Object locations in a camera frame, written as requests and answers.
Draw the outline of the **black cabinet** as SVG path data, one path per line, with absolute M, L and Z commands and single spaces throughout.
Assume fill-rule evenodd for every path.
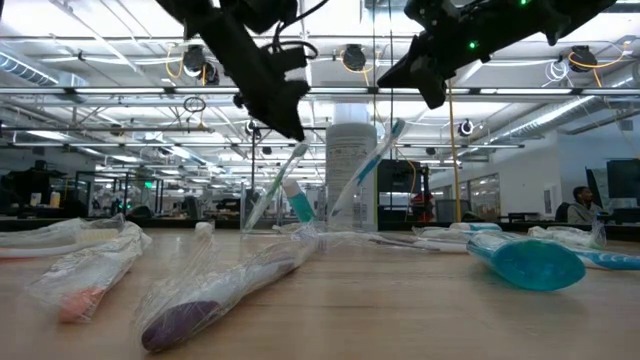
M 416 161 L 383 160 L 377 167 L 378 223 L 426 223 L 432 219 L 429 168 Z

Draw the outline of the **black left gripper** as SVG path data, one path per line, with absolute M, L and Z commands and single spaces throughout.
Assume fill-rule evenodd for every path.
M 288 139 L 305 140 L 298 105 L 310 90 L 306 81 L 285 81 L 272 93 L 274 79 L 266 54 L 228 11 L 196 10 L 185 17 L 185 26 L 187 34 L 198 34 L 221 63 L 252 118 Z

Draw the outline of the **orange toothbrush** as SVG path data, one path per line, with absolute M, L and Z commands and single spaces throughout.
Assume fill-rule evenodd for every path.
M 0 232 L 0 260 L 52 257 L 100 246 L 116 239 L 125 224 L 118 215 L 94 221 L 74 218 L 35 230 Z
M 87 322 L 151 242 L 138 225 L 127 222 L 114 238 L 57 260 L 27 286 L 27 293 L 56 310 L 61 323 Z

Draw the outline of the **purple toothbrush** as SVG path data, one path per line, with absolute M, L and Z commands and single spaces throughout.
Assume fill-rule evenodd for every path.
M 205 243 L 181 273 L 155 285 L 137 309 L 142 348 L 157 353 L 173 348 L 224 317 L 245 296 L 295 271 L 318 248 L 316 228 L 304 225 L 267 240 L 253 236 L 258 247 L 233 266 L 222 266 L 221 243 Z

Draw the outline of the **person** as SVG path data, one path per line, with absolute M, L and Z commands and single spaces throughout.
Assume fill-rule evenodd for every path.
M 591 225 L 604 210 L 593 200 L 593 193 L 586 186 L 573 189 L 574 202 L 567 209 L 567 221 L 574 225 Z

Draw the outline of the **black monitor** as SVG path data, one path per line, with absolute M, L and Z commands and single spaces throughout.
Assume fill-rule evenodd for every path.
M 608 161 L 607 181 L 610 198 L 634 198 L 640 202 L 640 160 Z

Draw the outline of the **white wipes canister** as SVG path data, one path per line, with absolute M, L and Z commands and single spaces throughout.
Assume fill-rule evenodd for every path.
M 365 123 L 331 125 L 326 133 L 326 187 L 327 216 L 337 202 L 348 181 L 368 155 L 376 148 L 377 132 Z M 366 181 L 356 188 L 354 198 L 345 206 L 332 224 L 365 230 L 377 229 L 375 220 L 375 181 L 371 172 Z

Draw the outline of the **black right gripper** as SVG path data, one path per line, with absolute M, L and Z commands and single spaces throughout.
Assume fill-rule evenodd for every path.
M 395 65 L 377 81 L 380 88 L 427 87 L 430 109 L 445 100 L 447 75 L 505 46 L 504 22 L 428 22 Z

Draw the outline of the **black aluminium table frame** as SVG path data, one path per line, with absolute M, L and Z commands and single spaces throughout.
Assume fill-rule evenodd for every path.
M 58 222 L 58 219 L 34 218 L 34 219 L 17 219 L 17 218 L 0 218 L 0 231 L 13 232 L 22 230 L 34 230 L 44 226 Z M 196 225 L 197 220 L 190 219 L 169 219 L 169 218 L 152 218 L 152 219 L 135 219 L 134 222 L 142 228 L 171 228 L 186 229 Z M 557 223 L 551 222 L 513 222 L 499 223 L 502 230 L 508 232 L 525 233 L 529 228 L 534 226 L 549 227 L 557 226 Z M 239 230 L 240 222 L 238 220 L 215 220 L 217 229 Z M 421 223 L 409 222 L 382 222 L 378 226 L 379 231 L 409 231 L 414 226 L 421 226 Z M 636 241 L 640 238 L 640 226 L 631 225 L 605 225 L 606 235 L 614 240 Z

